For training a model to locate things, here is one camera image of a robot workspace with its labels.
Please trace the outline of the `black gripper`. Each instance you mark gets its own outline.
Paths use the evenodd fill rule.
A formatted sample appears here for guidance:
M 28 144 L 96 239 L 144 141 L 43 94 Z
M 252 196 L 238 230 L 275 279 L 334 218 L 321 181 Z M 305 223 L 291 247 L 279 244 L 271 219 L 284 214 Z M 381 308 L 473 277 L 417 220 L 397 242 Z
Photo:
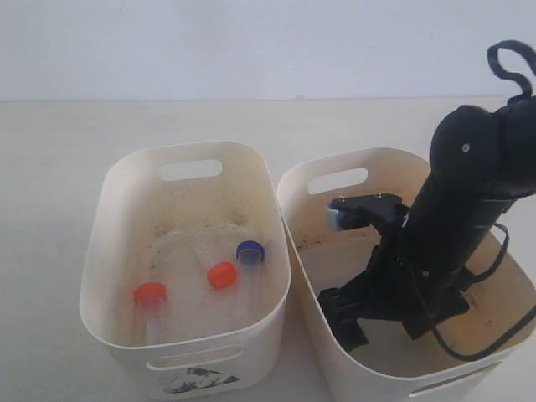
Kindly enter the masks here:
M 463 292 L 473 241 L 438 234 L 399 234 L 373 248 L 365 270 L 318 301 L 346 353 L 369 343 L 359 318 L 401 322 L 412 340 L 469 310 Z

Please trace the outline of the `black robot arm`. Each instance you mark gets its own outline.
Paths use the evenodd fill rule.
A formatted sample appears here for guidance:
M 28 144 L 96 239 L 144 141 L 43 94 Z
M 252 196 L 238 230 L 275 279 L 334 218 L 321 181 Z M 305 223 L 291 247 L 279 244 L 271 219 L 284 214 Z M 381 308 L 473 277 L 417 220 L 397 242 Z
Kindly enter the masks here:
M 318 302 L 346 351 L 368 339 L 360 319 L 400 322 L 411 338 L 464 314 L 464 292 L 485 281 L 466 263 L 499 217 L 535 193 L 535 100 L 495 112 L 461 106 L 436 128 L 430 172 L 411 205 L 391 193 L 332 200 L 337 231 L 373 227 L 380 241 L 365 270 Z

